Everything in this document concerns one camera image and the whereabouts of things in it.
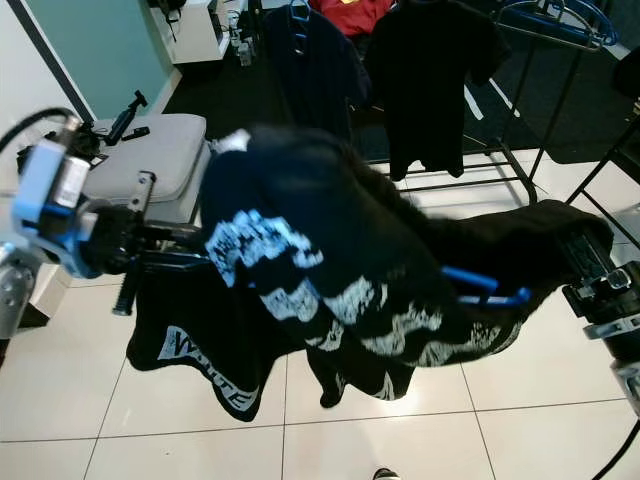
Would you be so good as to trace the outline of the blue plastic hanger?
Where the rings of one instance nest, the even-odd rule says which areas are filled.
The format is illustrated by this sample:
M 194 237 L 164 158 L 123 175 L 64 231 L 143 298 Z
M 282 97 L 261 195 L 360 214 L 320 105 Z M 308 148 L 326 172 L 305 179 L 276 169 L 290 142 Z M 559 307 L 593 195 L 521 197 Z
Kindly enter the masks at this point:
M 454 283 L 471 285 L 480 289 L 479 294 L 460 294 L 458 302 L 462 305 L 472 305 L 489 308 L 513 308 L 527 305 L 532 300 L 532 292 L 527 287 L 516 289 L 508 296 L 498 296 L 500 283 L 492 276 L 467 271 L 452 266 L 442 266 L 442 274 Z
M 289 0 L 285 5 L 288 12 L 288 28 L 291 33 L 294 54 L 303 56 L 308 46 L 308 28 L 314 9 L 308 0 Z
M 620 33 L 594 0 L 502 0 L 493 12 L 499 27 L 572 49 L 616 46 Z

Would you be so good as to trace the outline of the black t-shirt white print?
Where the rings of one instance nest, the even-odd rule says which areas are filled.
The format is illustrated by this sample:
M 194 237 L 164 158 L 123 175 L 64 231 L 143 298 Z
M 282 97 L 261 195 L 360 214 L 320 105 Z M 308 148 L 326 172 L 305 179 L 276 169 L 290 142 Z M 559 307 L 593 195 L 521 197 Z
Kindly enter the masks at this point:
M 125 347 L 138 371 L 187 367 L 233 419 L 255 419 L 279 358 L 301 352 L 321 407 L 348 388 L 406 396 L 413 374 L 498 355 L 573 271 L 557 247 L 600 216 L 554 198 L 471 218 L 430 214 L 325 131 L 256 125 L 224 138 L 198 196 L 211 265 L 143 276 Z M 463 305 L 492 276 L 524 306 Z

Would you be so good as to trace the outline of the grey upholstered ottoman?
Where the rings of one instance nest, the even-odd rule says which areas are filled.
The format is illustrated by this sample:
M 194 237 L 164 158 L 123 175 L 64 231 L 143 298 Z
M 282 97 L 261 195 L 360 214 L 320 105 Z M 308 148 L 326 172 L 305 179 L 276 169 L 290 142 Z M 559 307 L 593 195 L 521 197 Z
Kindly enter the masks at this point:
M 131 129 L 148 133 L 102 147 L 105 159 L 92 166 L 83 195 L 113 204 L 128 204 L 137 186 L 137 174 L 155 174 L 154 191 L 146 219 L 191 223 L 195 219 L 198 182 L 212 156 L 205 116 L 166 113 L 137 116 Z

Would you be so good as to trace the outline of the black metal clothes rack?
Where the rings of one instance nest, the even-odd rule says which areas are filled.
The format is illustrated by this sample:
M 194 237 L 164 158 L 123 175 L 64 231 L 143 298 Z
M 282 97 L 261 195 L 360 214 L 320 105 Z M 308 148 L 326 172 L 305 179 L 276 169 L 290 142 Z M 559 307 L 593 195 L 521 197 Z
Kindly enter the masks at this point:
M 502 0 L 461 0 L 492 18 Z M 509 56 L 485 83 L 466 81 L 463 95 L 468 110 L 463 127 L 463 175 L 411 170 L 397 180 L 410 195 L 447 189 L 507 188 L 516 198 L 541 197 L 536 170 L 554 160 L 554 137 L 566 132 L 564 109 L 576 108 L 573 91 L 584 84 L 580 77 L 585 58 L 609 58 L 613 63 L 628 54 L 620 17 L 628 8 L 640 12 L 640 0 L 594 0 L 620 33 L 616 46 L 595 52 L 557 46 L 538 38 L 499 28 L 507 38 Z

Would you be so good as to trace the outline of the black floor carpet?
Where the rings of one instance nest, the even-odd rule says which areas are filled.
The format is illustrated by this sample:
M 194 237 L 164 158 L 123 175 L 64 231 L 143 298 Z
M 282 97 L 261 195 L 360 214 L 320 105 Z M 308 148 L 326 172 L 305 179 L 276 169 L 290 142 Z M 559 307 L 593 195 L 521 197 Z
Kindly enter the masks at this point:
M 599 0 L 620 32 L 608 50 L 571 47 L 506 32 L 511 59 L 494 84 L 468 84 L 463 150 L 503 140 L 513 151 L 544 147 L 559 164 L 594 163 L 625 133 L 637 110 L 613 90 L 614 65 L 640 49 L 640 0 Z M 206 136 L 216 138 L 251 124 L 287 124 L 291 113 L 265 55 L 243 67 L 237 56 L 180 68 L 183 77 L 166 113 L 204 116 Z

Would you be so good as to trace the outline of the small black tripod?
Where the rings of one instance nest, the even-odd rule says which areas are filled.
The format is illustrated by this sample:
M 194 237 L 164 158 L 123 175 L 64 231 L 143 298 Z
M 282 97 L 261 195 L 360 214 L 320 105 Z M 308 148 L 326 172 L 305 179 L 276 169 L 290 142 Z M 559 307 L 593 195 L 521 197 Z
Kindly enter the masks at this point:
M 145 95 L 143 95 L 140 90 L 134 91 L 134 99 L 129 102 L 127 108 L 125 108 L 122 113 L 116 116 L 113 124 L 111 124 L 110 131 L 104 138 L 105 145 L 118 145 L 118 143 L 122 141 L 129 125 L 131 125 L 134 118 L 136 118 L 138 110 L 145 108 L 147 105 L 148 101 Z

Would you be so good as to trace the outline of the white cabinet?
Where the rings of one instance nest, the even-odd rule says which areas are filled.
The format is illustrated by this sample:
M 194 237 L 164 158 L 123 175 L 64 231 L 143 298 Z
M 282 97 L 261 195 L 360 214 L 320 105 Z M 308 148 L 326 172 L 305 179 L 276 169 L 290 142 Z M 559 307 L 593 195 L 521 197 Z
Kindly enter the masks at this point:
M 241 0 L 156 0 L 151 13 L 175 65 L 223 59 Z

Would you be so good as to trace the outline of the navy blue t-shirt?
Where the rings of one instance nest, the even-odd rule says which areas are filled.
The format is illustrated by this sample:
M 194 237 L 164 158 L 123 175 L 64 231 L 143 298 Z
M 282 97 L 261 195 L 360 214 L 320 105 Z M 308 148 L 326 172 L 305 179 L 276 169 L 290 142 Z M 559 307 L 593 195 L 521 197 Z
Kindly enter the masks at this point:
M 352 140 L 352 106 L 369 102 L 371 81 L 356 46 L 314 10 L 303 56 L 294 54 L 284 6 L 262 18 L 268 59 L 294 123 Z

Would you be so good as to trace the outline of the black folding chair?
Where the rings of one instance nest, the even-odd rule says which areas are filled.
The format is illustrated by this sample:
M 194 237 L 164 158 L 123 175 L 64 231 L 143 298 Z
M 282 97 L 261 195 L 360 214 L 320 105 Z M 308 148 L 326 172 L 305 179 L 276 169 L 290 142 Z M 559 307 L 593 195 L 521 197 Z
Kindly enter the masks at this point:
M 640 104 L 640 50 L 632 50 L 620 60 L 620 63 L 613 69 L 612 88 L 632 101 L 632 104 Z M 640 132 L 640 113 L 636 113 L 628 120 L 625 131 L 613 142 L 609 150 L 605 152 L 602 160 L 590 170 L 588 175 L 567 198 L 567 204 L 572 204 L 579 196 L 585 196 L 586 188 L 598 177 L 605 165 L 617 159 L 628 159 L 625 146 L 632 140 L 637 132 Z

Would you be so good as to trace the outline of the plain black t-shirt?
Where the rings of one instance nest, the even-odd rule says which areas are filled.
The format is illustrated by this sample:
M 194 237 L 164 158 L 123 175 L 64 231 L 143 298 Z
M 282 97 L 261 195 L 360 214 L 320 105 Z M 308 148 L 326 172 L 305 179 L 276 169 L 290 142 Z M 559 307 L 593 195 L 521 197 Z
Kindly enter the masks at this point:
M 509 56 L 497 23 L 461 0 L 397 0 L 375 24 L 364 64 L 384 109 L 389 174 L 419 163 L 460 177 L 468 102 Z

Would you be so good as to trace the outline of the red shirt with yellow star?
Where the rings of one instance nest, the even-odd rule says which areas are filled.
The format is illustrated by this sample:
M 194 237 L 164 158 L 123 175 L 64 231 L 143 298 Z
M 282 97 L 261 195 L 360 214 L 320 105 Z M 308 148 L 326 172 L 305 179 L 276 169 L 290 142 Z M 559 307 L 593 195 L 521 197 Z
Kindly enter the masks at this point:
M 329 19 L 344 36 L 371 35 L 397 0 L 307 0 L 317 13 Z

